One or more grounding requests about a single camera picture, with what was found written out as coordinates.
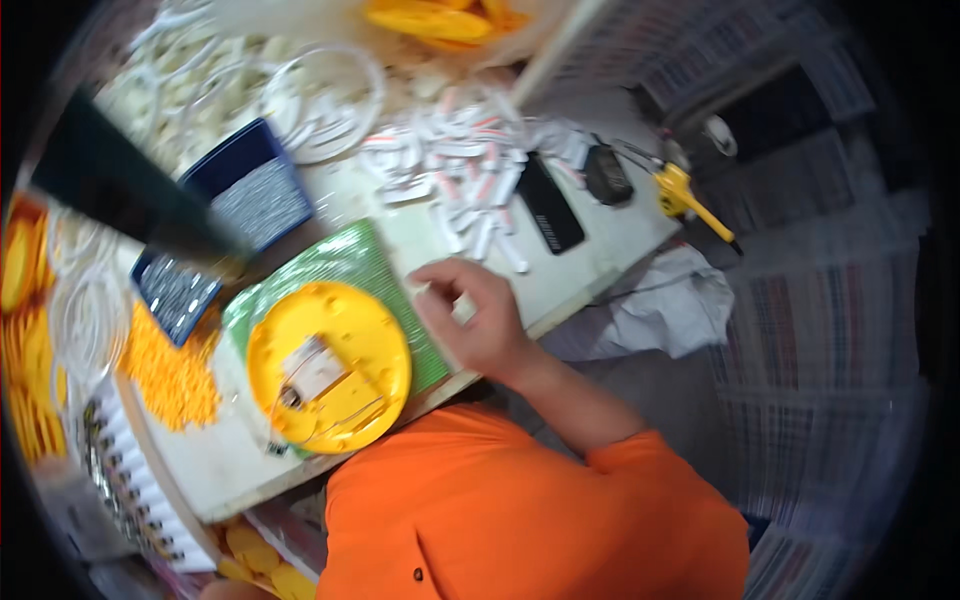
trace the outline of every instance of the hand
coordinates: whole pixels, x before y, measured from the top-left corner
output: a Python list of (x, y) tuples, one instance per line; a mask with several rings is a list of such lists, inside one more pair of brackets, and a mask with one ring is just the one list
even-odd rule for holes
[[(523, 330), (514, 291), (504, 277), (462, 258), (448, 258), (420, 267), (410, 279), (430, 285), (414, 298), (414, 307), (466, 369), (509, 386), (540, 354)], [(477, 311), (460, 324), (451, 313), (463, 294)]]

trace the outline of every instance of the white table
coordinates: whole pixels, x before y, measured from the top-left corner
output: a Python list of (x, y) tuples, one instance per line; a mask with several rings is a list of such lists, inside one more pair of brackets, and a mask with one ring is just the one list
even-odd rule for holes
[[(631, 100), (622, 90), (555, 101), (544, 109), (579, 121), (605, 140), (619, 137), (647, 150), (657, 147), (653, 133), (635, 117)], [(530, 262), (530, 272), (513, 274), (496, 249), (491, 249), (485, 265), (510, 278), (521, 318), (532, 337), (543, 335), (583, 308), (677, 230), (678, 224), (666, 218), (656, 204), (652, 178), (629, 161), (621, 163), (636, 193), (630, 204), (619, 208), (601, 205), (588, 192), (570, 186), (562, 174), (555, 174), (587, 233), (586, 242), (561, 256), (547, 249), (526, 207), (513, 203), (515, 240)], [(351, 160), (306, 168), (301, 174), (314, 199), (332, 192), (327, 199), (327, 218), (335, 226), (360, 217), (373, 218), (398, 276), (446, 256), (442, 241), (430, 227), (426, 204), (385, 208), (374, 196), (368, 176), (353, 167)], [(138, 249), (131, 247), (124, 260), (132, 264), (137, 253)], [(267, 421), (253, 403), (244, 363), (226, 338), (214, 352), (213, 364), (224, 398), (216, 424), (173, 433), (148, 416), (153, 443), (201, 521), (232, 516), (346, 460), (346, 456), (301, 461), (289, 453), (284, 458), (264, 455)], [(475, 373), (456, 366), (451, 371), (438, 386), (410, 398), (399, 422), (440, 406), (477, 379)]]

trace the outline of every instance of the person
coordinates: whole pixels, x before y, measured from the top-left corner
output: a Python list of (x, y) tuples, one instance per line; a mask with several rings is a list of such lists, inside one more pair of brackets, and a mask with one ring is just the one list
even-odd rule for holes
[[(414, 305), (434, 338), (526, 398), (584, 463), (482, 405), (433, 411), (330, 477), (319, 600), (740, 598), (743, 518), (622, 399), (526, 336), (507, 279), (458, 258), (410, 278), (428, 286)], [(476, 307), (464, 324), (462, 295)]]

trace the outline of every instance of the smartphone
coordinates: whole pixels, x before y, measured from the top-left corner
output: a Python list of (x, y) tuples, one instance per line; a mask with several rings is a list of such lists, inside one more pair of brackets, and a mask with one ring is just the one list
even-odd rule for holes
[(516, 192), (530, 209), (553, 254), (563, 254), (587, 239), (584, 228), (538, 153), (527, 155), (527, 168), (520, 175)]

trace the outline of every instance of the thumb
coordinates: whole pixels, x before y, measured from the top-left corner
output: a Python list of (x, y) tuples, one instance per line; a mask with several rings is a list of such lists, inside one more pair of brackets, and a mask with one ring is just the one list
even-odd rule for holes
[(456, 353), (463, 343), (464, 329), (453, 318), (450, 303), (427, 288), (414, 296), (414, 309), (430, 333)]

